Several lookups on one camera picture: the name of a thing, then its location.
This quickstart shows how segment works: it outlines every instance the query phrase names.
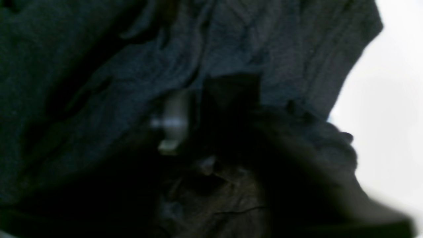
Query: small metal object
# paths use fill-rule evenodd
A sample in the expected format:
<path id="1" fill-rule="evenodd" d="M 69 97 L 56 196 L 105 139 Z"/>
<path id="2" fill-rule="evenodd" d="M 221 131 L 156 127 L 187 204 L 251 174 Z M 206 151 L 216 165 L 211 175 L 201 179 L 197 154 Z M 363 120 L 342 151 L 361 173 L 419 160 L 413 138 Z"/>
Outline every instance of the small metal object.
<path id="1" fill-rule="evenodd" d="M 160 127 L 165 138 L 159 143 L 161 155 L 177 156 L 193 128 L 194 97 L 190 90 L 179 90 L 166 99 L 161 118 L 152 120 L 152 127 Z"/>

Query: wrinkled fabric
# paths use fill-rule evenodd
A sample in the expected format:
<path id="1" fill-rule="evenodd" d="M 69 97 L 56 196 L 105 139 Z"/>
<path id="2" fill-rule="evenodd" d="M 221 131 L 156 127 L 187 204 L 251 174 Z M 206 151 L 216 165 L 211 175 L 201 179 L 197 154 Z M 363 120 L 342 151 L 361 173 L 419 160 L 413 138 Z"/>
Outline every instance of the wrinkled fabric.
<path id="1" fill-rule="evenodd" d="M 237 72 L 261 75 L 263 105 L 286 108 L 296 100 L 311 111 L 320 126 L 304 125 L 298 133 L 319 151 L 313 163 L 336 177 L 355 180 L 351 139 L 325 119 L 348 72 L 382 29 L 373 1 L 2 3 L 0 206 L 19 204 L 36 191 L 90 172 L 127 148 L 136 136 L 142 137 L 151 101 L 168 90 L 199 91 L 205 79 Z M 126 165 L 134 167 L 131 176 L 123 176 L 128 172 L 122 165 L 104 177 L 124 178 L 93 184 L 115 181 L 121 185 L 99 187 L 125 193 L 140 185 L 134 180 L 148 180 L 150 175 L 134 179 L 146 163 L 128 160 Z M 181 198 L 169 201 L 170 188 L 162 192 L 159 220 L 168 235 L 233 237 L 232 232 L 244 232 L 261 237 L 266 204 L 253 176 L 242 167 L 211 172 L 209 165 L 203 177 L 210 176 L 218 184 L 211 195 L 181 189 Z M 179 187 L 181 175 L 175 177 L 170 187 Z M 81 203 L 98 199 L 87 202 L 82 195 L 87 191 L 70 191 L 81 194 Z M 109 203 L 120 205 L 130 196 L 134 194 L 114 195 Z M 130 205 L 124 207 L 117 213 L 130 210 Z"/>

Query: white wall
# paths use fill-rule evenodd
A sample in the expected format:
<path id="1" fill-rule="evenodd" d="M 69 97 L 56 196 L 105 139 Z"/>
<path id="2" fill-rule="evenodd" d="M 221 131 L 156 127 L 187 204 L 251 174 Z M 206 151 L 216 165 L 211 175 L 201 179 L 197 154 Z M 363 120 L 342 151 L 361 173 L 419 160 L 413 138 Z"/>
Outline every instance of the white wall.
<path id="1" fill-rule="evenodd" d="M 423 233 L 423 0 L 376 3 L 384 30 L 350 72 L 331 120 L 354 135 L 366 192 L 413 215 Z"/>

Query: clothing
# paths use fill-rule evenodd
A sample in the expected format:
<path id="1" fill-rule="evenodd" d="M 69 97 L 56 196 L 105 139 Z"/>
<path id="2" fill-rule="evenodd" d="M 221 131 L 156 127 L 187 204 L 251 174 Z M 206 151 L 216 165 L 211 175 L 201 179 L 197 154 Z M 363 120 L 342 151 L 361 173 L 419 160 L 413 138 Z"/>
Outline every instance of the clothing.
<path id="1" fill-rule="evenodd" d="M 3 4 L 0 206 L 4 207 L 108 163 L 110 154 L 126 148 L 134 135 L 142 135 L 140 121 L 152 110 L 153 99 L 175 88 L 200 90 L 207 78 L 258 73 L 263 105 L 286 108 L 295 100 L 324 122 L 348 72 L 382 29 L 375 3 L 368 0 L 27 0 Z M 316 132 L 317 137 L 336 131 L 330 124 L 321 125 L 317 128 L 323 132 Z M 332 164 L 334 170 L 338 165 L 327 158 L 340 163 L 341 158 L 350 158 L 339 176 L 354 181 L 355 153 L 348 142 L 342 143 L 348 153 L 329 149 L 320 162 L 316 157 L 317 163 Z M 51 194 L 43 206 L 72 197 L 78 205 L 60 211 L 63 214 L 108 217 L 102 208 L 119 204 L 111 208 L 115 215 L 108 218 L 128 210 L 134 213 L 129 217 L 136 217 L 143 206 L 134 207 L 142 196 L 134 186 L 150 186 L 146 181 L 151 174 L 137 176 L 146 166 L 140 161 L 120 163 L 115 171 L 106 170 L 101 179 L 87 182 L 99 191 L 115 191 L 104 202 L 96 196 L 87 198 L 89 190 L 74 186 L 63 195 Z M 123 174 L 127 177 L 117 178 Z M 166 201 L 162 196 L 162 228 L 172 237 L 208 237 L 208 232 L 209 237 L 232 237 L 235 231 L 246 237 L 264 234 L 266 225 L 252 219 L 264 221 L 266 205 L 248 172 L 223 170 L 214 176 L 210 182 L 218 183 L 220 189 L 208 196 L 187 194 L 187 190 L 182 192 L 185 201 Z M 40 207 L 36 202 L 32 206 Z M 78 213 L 74 211 L 78 206 L 90 209 Z M 54 209 L 37 212 L 59 216 Z M 243 216 L 229 215 L 244 212 Z M 215 213 L 221 218 L 216 220 L 211 215 Z M 180 219 L 165 214 L 188 218 L 175 225 Z M 198 226 L 184 229 L 193 224 Z"/>

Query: white background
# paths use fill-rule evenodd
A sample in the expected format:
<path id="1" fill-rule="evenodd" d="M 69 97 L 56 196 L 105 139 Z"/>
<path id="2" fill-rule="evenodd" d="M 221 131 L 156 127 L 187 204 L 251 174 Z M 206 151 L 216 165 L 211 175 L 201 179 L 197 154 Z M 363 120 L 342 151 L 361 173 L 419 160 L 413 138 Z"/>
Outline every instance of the white background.
<path id="1" fill-rule="evenodd" d="M 376 3 L 384 30 L 350 72 L 331 121 L 354 135 L 365 191 L 414 216 L 422 234 L 423 0 Z"/>

